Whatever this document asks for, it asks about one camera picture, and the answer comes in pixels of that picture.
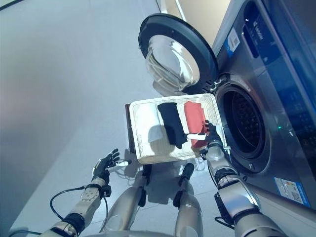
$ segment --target washing machine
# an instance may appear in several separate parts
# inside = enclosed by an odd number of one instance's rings
[[[167,14],[147,17],[138,40],[162,95],[215,95],[233,165],[248,183],[316,210],[313,9],[311,1],[246,0],[217,57]]]

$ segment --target black towel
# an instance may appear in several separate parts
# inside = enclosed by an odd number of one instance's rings
[[[158,110],[163,119],[169,143],[182,149],[182,144],[187,142],[187,138],[180,121],[177,103],[162,103],[158,105]]]

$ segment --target robot leg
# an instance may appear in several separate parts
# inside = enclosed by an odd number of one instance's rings
[[[139,187],[133,186],[124,191],[111,207],[103,232],[130,230],[134,222],[138,206],[144,206],[146,191],[143,186],[148,184],[151,166],[144,166]]]
[[[188,163],[180,178],[180,191],[173,200],[173,205],[179,208],[175,236],[176,237],[202,237],[203,224],[202,212],[198,200],[194,197],[192,186],[189,182],[194,166]]]

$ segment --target white cloth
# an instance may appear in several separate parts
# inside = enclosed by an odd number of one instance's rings
[[[163,138],[158,111],[154,103],[141,105],[136,112],[135,121],[141,124],[141,127],[137,129],[144,141],[150,143]]]

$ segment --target white sticker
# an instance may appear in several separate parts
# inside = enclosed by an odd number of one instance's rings
[[[240,43],[240,40],[239,40],[237,33],[236,33],[236,30],[234,28],[232,28],[232,30],[230,31],[230,33],[227,37],[227,40],[228,40],[228,45],[229,45],[231,52],[234,52]]]
[[[275,177],[276,186],[281,196],[299,202],[305,206],[309,206],[307,198],[303,191],[303,186],[299,182],[292,182],[285,179]]]

